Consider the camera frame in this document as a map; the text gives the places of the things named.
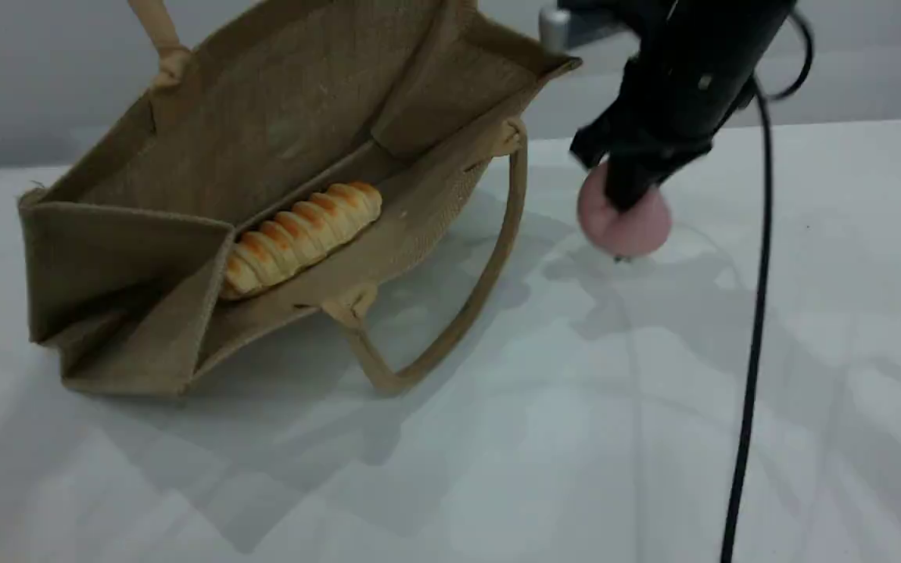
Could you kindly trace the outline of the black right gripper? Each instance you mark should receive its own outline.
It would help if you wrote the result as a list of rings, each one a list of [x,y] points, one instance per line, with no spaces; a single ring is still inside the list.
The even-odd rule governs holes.
[[[632,210],[662,176],[704,156],[739,106],[794,1],[676,1],[646,14],[618,96],[573,135],[584,170],[604,158],[605,197]]]

